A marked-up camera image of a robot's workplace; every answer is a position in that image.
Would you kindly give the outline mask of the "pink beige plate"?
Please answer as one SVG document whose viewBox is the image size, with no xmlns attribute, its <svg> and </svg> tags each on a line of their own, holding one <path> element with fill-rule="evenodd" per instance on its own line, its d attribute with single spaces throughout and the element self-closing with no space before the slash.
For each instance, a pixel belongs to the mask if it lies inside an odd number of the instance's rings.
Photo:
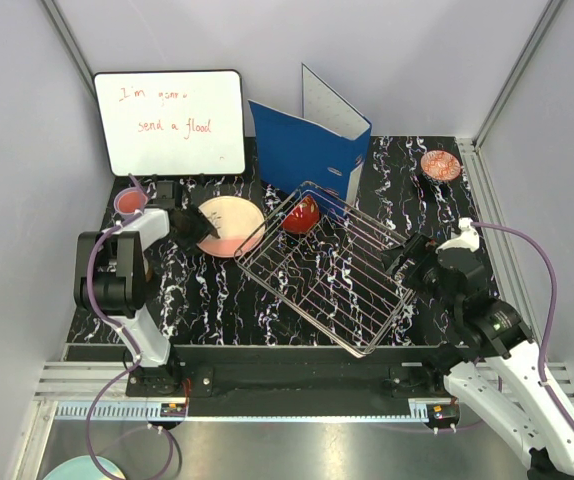
<svg viewBox="0 0 574 480">
<path fill-rule="evenodd" d="M 218 238 L 208 236 L 197 247 L 205 254 L 234 258 L 253 250 L 265 235 L 265 218 L 252 201 L 237 196 L 218 196 L 199 209 L 216 228 Z"/>
</svg>

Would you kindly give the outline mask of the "wire dish rack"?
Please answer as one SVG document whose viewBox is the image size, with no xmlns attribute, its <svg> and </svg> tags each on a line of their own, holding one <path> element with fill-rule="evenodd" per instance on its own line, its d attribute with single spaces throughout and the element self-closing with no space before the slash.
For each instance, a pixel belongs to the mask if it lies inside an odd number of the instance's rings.
<svg viewBox="0 0 574 480">
<path fill-rule="evenodd" d="M 306 195 L 320 209 L 307 233 L 284 218 Z M 401 235 L 313 182 L 297 187 L 265 217 L 263 240 L 234 257 L 245 275 L 356 358 L 372 353 L 410 314 L 416 296 L 385 274 L 383 254 Z"/>
</svg>

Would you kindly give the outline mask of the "red bowl white inside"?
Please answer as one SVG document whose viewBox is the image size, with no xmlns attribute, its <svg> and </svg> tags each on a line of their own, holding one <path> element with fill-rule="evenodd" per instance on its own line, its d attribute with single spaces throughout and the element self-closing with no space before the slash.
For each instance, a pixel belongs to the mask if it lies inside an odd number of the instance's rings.
<svg viewBox="0 0 574 480">
<path fill-rule="evenodd" d="M 295 235 L 307 234 L 320 220 L 320 209 L 311 195 L 306 195 L 282 221 L 282 228 Z"/>
</svg>

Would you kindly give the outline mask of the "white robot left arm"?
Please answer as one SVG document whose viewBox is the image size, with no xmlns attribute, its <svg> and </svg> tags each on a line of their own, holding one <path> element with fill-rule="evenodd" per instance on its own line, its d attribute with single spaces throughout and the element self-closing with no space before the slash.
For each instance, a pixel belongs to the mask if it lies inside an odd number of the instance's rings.
<svg viewBox="0 0 574 480">
<path fill-rule="evenodd" d="M 73 297 L 76 306 L 108 325 L 131 354 L 126 375 L 146 394 L 170 396 L 190 385 L 171 342 L 148 307 L 144 252 L 175 235 L 192 249 L 219 237 L 217 227 L 196 206 L 185 209 L 138 207 L 123 221 L 79 235 Z"/>
</svg>

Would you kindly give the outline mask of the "red blue patterned bowl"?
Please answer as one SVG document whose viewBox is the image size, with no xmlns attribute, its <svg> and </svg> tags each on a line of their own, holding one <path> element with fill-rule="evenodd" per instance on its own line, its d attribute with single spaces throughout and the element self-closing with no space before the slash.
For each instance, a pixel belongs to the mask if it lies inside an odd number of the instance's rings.
<svg viewBox="0 0 574 480">
<path fill-rule="evenodd" d="M 421 173 L 429 182 L 447 184 L 457 180 L 462 173 L 462 165 L 453 154 L 443 150 L 426 152 L 420 160 Z"/>
</svg>

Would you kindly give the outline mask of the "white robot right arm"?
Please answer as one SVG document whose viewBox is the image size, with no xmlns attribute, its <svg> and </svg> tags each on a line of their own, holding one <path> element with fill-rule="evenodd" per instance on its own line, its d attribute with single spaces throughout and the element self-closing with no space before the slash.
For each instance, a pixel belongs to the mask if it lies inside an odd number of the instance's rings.
<svg viewBox="0 0 574 480">
<path fill-rule="evenodd" d="M 574 407 L 550 374 L 518 311 L 492 296 L 479 235 L 463 228 L 438 244 L 422 233 L 381 253 L 396 283 L 430 295 L 449 315 L 463 347 L 428 357 L 421 384 L 465 403 L 516 454 L 530 479 L 574 479 Z"/>
</svg>

